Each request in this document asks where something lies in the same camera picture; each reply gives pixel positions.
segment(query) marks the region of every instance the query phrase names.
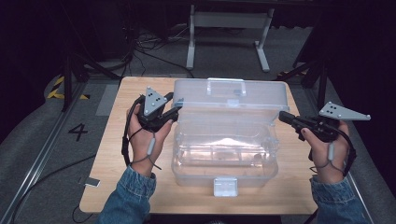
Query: hand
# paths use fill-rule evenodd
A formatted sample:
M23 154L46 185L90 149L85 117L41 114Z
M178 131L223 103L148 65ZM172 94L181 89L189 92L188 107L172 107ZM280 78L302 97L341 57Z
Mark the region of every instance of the hand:
M349 135L347 124L340 121L338 129L346 135ZM316 167L326 165L328 160L329 144L320 141L309 129L303 128L302 135L312 147L312 158ZM344 175L340 170L344 170L344 160L347 157L349 145L342 135L338 135L333 141L334 159L332 163L328 163L323 168L318 168L318 181L321 183L333 184L344 179Z
M149 131L146 131L144 129L141 130L142 126L140 125L137 119L139 108L140 105L137 105L134 108L134 112L131 117L131 123L128 128L128 135L130 136L129 141L134 151L133 161L139 161L139 162L133 162L131 167L139 174L150 177L154 165L153 163L155 163L155 161L158 159L161 152L163 151L163 141L165 140L166 136L170 133L173 121L170 119L161 127L161 129L158 132L156 132L153 135L153 133ZM148 153L149 143L154 136L155 136L154 149L152 150L152 153L149 156L149 158L144 159L148 155L147 153Z

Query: wooden table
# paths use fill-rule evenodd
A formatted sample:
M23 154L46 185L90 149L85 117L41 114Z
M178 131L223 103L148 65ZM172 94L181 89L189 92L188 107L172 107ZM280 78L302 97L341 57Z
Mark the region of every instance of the wooden table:
M116 101L107 122L90 177L101 181L98 188L87 187L81 199L80 209L87 213L99 213L125 170L120 153L121 138L125 126L126 110L139 93L145 94L150 86L159 94L173 91L175 78L126 77L120 85ZM298 110L289 87L287 97L290 113ZM181 187L171 170L173 131L166 138L163 153L157 160L163 169L157 175L157 188L150 199L151 213L159 214L262 214L296 215L312 214L317 208L312 200L309 170L313 164L307 158L310 146L297 138L288 124L276 120L276 136L280 141L277 160L278 174L262 188L239 188L234 198L217 198L213 188Z

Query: number 4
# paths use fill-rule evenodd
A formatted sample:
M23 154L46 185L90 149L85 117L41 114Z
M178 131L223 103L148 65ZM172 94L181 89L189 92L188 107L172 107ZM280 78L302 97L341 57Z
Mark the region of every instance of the number 4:
M76 140L77 142L79 141L79 138L81 137L82 133L88 132L88 131L84 131L84 127L85 127L85 124L80 123L76 128L69 131L69 133L78 133L77 140Z

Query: denim sleeve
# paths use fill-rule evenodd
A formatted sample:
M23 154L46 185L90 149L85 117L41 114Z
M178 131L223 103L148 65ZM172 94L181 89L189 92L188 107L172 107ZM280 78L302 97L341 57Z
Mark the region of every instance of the denim sleeve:
M347 179L336 184L311 179L312 196L318 205L318 223L368 223L361 202L355 197Z
M96 223L143 223L155 187L155 174L148 178L128 166Z

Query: gray carpet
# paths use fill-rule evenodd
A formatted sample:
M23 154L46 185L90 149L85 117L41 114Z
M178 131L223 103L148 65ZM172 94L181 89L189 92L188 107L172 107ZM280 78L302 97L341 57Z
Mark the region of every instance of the gray carpet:
M256 51L252 46L260 36L259 31L244 30L231 35L218 29L204 30L196 37L195 64L192 73L199 78L230 77L272 80L279 72L292 69L291 66L309 33L310 29L271 29L264 45L271 72L265 74L262 72ZM184 66L187 46L188 40L181 39L148 53ZM130 68L126 69L125 75L142 76L143 71L145 71L143 76L190 76L180 67L137 52ZM120 75L122 69L115 73ZM318 87L304 90L299 85L300 79L300 77L294 77L288 81L291 92L300 114L314 115ZM55 80L56 78L44 90L45 96L48 95ZM83 93L89 94L90 99L76 101L53 144L40 177L66 164L87 158L97 151L118 84L117 81L109 80L102 75L92 76L83 87ZM326 101L341 105L342 102L330 82L327 90ZM23 179L35 162L35 158L46 145L57 118L62 115L62 106L63 100L47 99L44 105L20 123L0 146L0 217L6 213ZM83 131L87 131L79 139L77 133L69 133L78 125L84 125ZM359 156L352 167L352 175L373 223L396 223L394 197L375 169L353 124L350 123L350 125L352 141ZM78 180L90 173L92 163L93 159L84 161L42 182L21 205L16 223L74 223L72 213L78 206L84 190ZM88 215L77 209L74 217L76 220L83 220ZM93 215L86 223L93 223L95 218L96 215ZM304 223L307 216L282 216L281 218L282 223L285 224Z

